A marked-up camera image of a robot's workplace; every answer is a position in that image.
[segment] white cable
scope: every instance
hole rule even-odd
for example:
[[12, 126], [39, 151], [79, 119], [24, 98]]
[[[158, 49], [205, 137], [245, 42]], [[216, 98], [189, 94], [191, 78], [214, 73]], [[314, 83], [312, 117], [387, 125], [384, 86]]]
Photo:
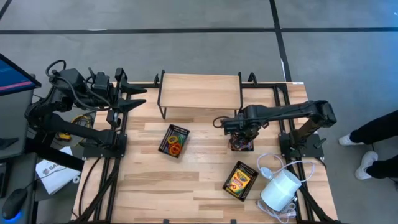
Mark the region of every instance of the white cable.
[[72, 179], [73, 183], [78, 184], [80, 182], [80, 177], [76, 176]]
[[310, 176], [309, 176], [308, 178], [306, 178], [305, 180], [301, 180], [301, 183], [302, 183], [302, 182], [306, 182], [307, 180], [309, 180], [309, 179], [312, 177], [313, 173], [315, 172], [315, 163], [312, 162], [312, 161], [294, 161], [294, 162], [291, 162], [291, 163], [289, 163], [289, 164], [284, 165], [284, 163], [282, 162], [282, 159], [281, 159], [278, 155], [273, 154], [273, 153], [265, 153], [265, 154], [259, 156], [259, 158], [257, 159], [257, 168], [259, 169], [261, 175], [263, 175], [263, 176], [264, 176], [265, 178], [267, 178], [267, 179], [270, 179], [270, 178], [264, 174], [264, 169], [261, 169], [262, 167], [260, 167], [260, 159], [261, 159], [262, 157], [268, 156], [268, 155], [273, 155], [275, 158], [277, 158], [277, 159], [279, 160], [280, 164], [282, 165], [282, 168], [280, 168], [279, 170], [277, 170], [277, 171], [275, 171], [275, 172], [272, 172], [272, 171], [270, 170], [270, 171], [272, 172], [272, 175], [279, 173], [280, 171], [282, 171], [283, 169], [285, 169], [287, 166], [290, 166], [290, 165], [293, 165], [293, 164], [296, 164], [296, 163], [299, 163], [299, 162], [301, 162], [301, 163], [303, 163], [303, 164], [304, 164], [304, 163], [311, 163], [311, 164], [312, 164], [312, 170], [311, 170]]
[[[289, 222], [289, 218], [294, 218], [296, 216], [296, 205], [294, 203], [290, 203], [288, 204], [280, 213], [276, 213], [275, 211], [273, 211], [273, 209], [269, 210], [267, 204], [265, 204], [266, 207], [264, 208], [261, 205], [261, 200], [257, 201], [257, 206], [263, 211], [266, 212], [268, 215], [270, 215], [271, 217], [274, 217], [276, 219], [278, 219], [278, 221], [280, 221], [283, 224], [286, 224]], [[283, 222], [281, 220], [281, 218], [286, 218], [286, 222]]]
[[[282, 168], [280, 168], [279, 170], [273, 172], [273, 171], [271, 171], [268, 167], [260, 167], [260, 159], [261, 159], [262, 157], [268, 156], [268, 155], [273, 155], [275, 158], [277, 158], [277, 159], [279, 160], [279, 162], [280, 162]], [[274, 175], [275, 175], [275, 174], [278, 174], [280, 171], [282, 171], [283, 169], [285, 169], [287, 166], [290, 166], [290, 165], [293, 165], [293, 164], [297, 164], [297, 163], [299, 163], [299, 162], [301, 162], [301, 163], [303, 163], [303, 164], [304, 164], [304, 163], [311, 163], [311, 164], [312, 164], [312, 171], [311, 171], [310, 176], [309, 176], [308, 178], [306, 178], [305, 180], [301, 180], [301, 182], [305, 182], [305, 181], [307, 181], [308, 179], [310, 179], [310, 178], [312, 177], [313, 173], [315, 172], [315, 163], [314, 163], [314, 162], [311, 162], [311, 161], [293, 161], [293, 162], [291, 162], [291, 163], [289, 163], [289, 164], [284, 165], [282, 159], [281, 159], [278, 155], [273, 154], [273, 153], [265, 153], [265, 154], [259, 156], [259, 158], [257, 159], [257, 168], [259, 169], [259, 171], [260, 171], [260, 173], [261, 173], [262, 176], [264, 176], [265, 178], [271, 180], [272, 178], [274, 178]], [[282, 209], [282, 211], [280, 211], [279, 213], [277, 213], [277, 212], [275, 212], [273, 209], [271, 209], [271, 208], [269, 209], [268, 205], [267, 205], [265, 202], [264, 202], [264, 204], [266, 205], [266, 207], [264, 208], [264, 207], [261, 205], [261, 202], [262, 202], [262, 200], [258, 200], [258, 201], [257, 201], [257, 206], [258, 206], [263, 212], [266, 212], [268, 215], [270, 215], [270, 216], [272, 216], [272, 217], [274, 217], [274, 218], [277, 218], [278, 221], [280, 221], [280, 222], [283, 223], [283, 224], [288, 223], [288, 222], [289, 222], [289, 218], [296, 217], [296, 211], [295, 211], [295, 204], [294, 204], [294, 203], [288, 204], [284, 209]], [[281, 220], [281, 218], [286, 218], [286, 222], [283, 222], [283, 221]]]

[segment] shoe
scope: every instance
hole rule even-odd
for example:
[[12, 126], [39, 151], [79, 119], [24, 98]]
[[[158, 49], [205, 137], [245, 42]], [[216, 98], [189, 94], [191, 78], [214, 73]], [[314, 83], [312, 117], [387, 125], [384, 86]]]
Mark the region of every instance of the shoe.
[[338, 139], [338, 143], [341, 144], [342, 146], [358, 146], [358, 145], [363, 145], [363, 142], [360, 143], [355, 143], [351, 141], [349, 138], [350, 134], [347, 134], [341, 138]]
[[369, 151], [369, 152], [365, 153], [365, 155], [363, 155], [363, 157], [362, 157], [360, 167], [358, 169], [356, 169], [356, 171], [355, 171], [355, 177], [358, 180], [365, 180], [365, 179], [372, 178], [372, 176], [366, 172], [366, 168], [371, 166], [373, 164], [373, 162], [377, 161], [378, 159], [379, 159], [379, 155], [374, 151]]

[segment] paper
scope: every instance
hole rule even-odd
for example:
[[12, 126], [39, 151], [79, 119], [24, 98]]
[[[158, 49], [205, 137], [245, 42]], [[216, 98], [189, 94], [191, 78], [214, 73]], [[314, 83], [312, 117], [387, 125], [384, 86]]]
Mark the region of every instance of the paper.
[[[72, 155], [72, 150], [70, 149], [69, 146], [64, 147], [60, 151]], [[50, 195], [59, 191], [63, 186], [69, 183], [69, 181], [71, 181], [74, 177], [80, 175], [79, 171], [70, 168], [65, 168], [64, 166], [58, 165], [54, 162], [50, 162], [47, 160], [43, 160], [40, 163], [36, 164], [36, 173], [39, 176], [39, 178], [42, 178], [41, 181]]]

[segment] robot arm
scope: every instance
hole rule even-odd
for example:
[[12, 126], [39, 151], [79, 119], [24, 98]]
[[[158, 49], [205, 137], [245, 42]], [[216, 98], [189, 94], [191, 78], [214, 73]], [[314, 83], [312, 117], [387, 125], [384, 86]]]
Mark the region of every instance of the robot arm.
[[[63, 63], [63, 70], [52, 71], [49, 69], [56, 63]], [[46, 74], [53, 85], [48, 95], [38, 102], [28, 106], [25, 117], [29, 126], [37, 131], [46, 133], [63, 132], [94, 140], [102, 146], [113, 146], [118, 140], [118, 134], [113, 130], [97, 131], [77, 124], [64, 121], [58, 112], [66, 112], [72, 109], [73, 104], [82, 109], [95, 111], [108, 111], [107, 121], [115, 128], [120, 124], [118, 113], [125, 113], [143, 104], [146, 100], [125, 100], [123, 93], [130, 95], [145, 93], [147, 90], [128, 84], [127, 76], [122, 68], [116, 70], [115, 78], [118, 81], [116, 87], [109, 82], [109, 76], [103, 72], [94, 74], [89, 68], [90, 76], [86, 79], [75, 68], [66, 69], [66, 63], [58, 60], [52, 63]]]
[[329, 128], [336, 123], [336, 117], [327, 101], [307, 101], [296, 105], [268, 108], [262, 105], [249, 105], [234, 118], [221, 120], [225, 135], [235, 138], [230, 141], [234, 146], [246, 145], [256, 138], [261, 128], [266, 128], [270, 121], [280, 121], [293, 118], [308, 118], [299, 129], [291, 132], [292, 145], [299, 144], [319, 128]]

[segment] wooden table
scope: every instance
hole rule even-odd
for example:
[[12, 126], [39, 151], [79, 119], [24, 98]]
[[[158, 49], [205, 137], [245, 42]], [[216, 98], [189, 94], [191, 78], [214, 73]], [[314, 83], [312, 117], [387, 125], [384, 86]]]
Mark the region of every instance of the wooden table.
[[[307, 101], [303, 84], [287, 83], [287, 88], [291, 104]], [[227, 148], [229, 136], [225, 136], [222, 129], [214, 128], [212, 121], [217, 116], [234, 116], [234, 111], [170, 108], [167, 119], [163, 120], [157, 106], [158, 91], [157, 88], [150, 88], [145, 94], [133, 96], [145, 98], [147, 103], [129, 113], [126, 129], [128, 146], [121, 160], [112, 222], [161, 223], [166, 218], [171, 223], [230, 223], [231, 219], [236, 219], [238, 223], [278, 223], [256, 206], [259, 194], [267, 184], [265, 178], [257, 178], [245, 202], [240, 202], [222, 189], [236, 161], [240, 160], [257, 170], [256, 161], [261, 154], [280, 153], [278, 122], [271, 122], [267, 129], [260, 131], [254, 140], [254, 152], [232, 152]], [[267, 88], [245, 88], [243, 103], [244, 106], [275, 106], [274, 94]], [[296, 127], [299, 128], [306, 120], [295, 119]], [[191, 131], [179, 159], [158, 151], [170, 123]], [[110, 128], [106, 122], [106, 112], [97, 113], [94, 128]], [[75, 213], [78, 211], [83, 182], [94, 161], [89, 159], [85, 162], [73, 209]], [[100, 160], [96, 165], [88, 180], [83, 208], [88, 206], [98, 191], [103, 161]], [[309, 191], [326, 214], [337, 219], [325, 168], [316, 160], [313, 161], [317, 165], [308, 181]], [[261, 164], [272, 170], [280, 167], [279, 161], [272, 156], [263, 158]], [[311, 165], [304, 167], [308, 176]], [[107, 195], [104, 201], [102, 218], [105, 217]], [[306, 219], [304, 202], [302, 198], [299, 201], [303, 219]]]
[[159, 107], [238, 110], [241, 104], [241, 74], [197, 75], [163, 73]]

